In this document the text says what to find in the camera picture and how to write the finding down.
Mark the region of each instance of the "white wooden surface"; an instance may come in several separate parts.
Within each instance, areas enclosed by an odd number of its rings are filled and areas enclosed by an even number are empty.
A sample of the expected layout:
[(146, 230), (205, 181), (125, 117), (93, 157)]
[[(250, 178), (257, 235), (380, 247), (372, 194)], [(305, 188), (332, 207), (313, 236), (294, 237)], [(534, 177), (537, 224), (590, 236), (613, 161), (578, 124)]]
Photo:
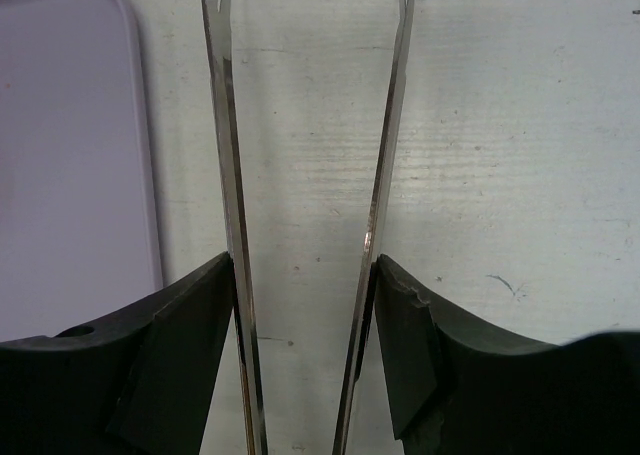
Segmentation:
[[(170, 281), (225, 249), (199, 0), (132, 0)], [(551, 342), (640, 328), (640, 0), (418, 0), (384, 251)], [(233, 0), (269, 445), (327, 454), (396, 0)], [(506, 280), (513, 288), (495, 278)], [(203, 454), (245, 453), (233, 333)], [(392, 440), (375, 329), (354, 436)]]

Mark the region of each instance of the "fork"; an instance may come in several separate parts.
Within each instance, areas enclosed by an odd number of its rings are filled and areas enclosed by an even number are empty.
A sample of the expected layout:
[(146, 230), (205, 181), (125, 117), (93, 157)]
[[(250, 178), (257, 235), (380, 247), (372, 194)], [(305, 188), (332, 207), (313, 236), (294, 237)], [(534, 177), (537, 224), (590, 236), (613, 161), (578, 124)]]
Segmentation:
[(234, 318), (238, 335), (247, 451), (250, 455), (267, 455), (267, 434), (233, 91), (231, 0), (202, 0), (202, 12), (211, 72), (227, 246), (234, 265), (236, 288)]
[(377, 259), (380, 255), (382, 232), (387, 214), (389, 191), (393, 162), (398, 143), (400, 117), (404, 101), (405, 85), (407, 83), (406, 69), (409, 57), (409, 42), (413, 26), (413, 12), (415, 0), (399, 0), (400, 20), (396, 30), (396, 40), (393, 49), (393, 63), (387, 104), (380, 139), (380, 151), (373, 183), (373, 195), (369, 208), (369, 220), (364, 237), (364, 251), (358, 279), (355, 307), (351, 322), (351, 334), (347, 348), (340, 403), (338, 405), (338, 421), (333, 439), (332, 455), (345, 455), (353, 452), (353, 437), (349, 440), (349, 425), (352, 412), (356, 411), (357, 392), (360, 387), (360, 372), (364, 350), (367, 345), (369, 328), (373, 317), (373, 301), (377, 283)]

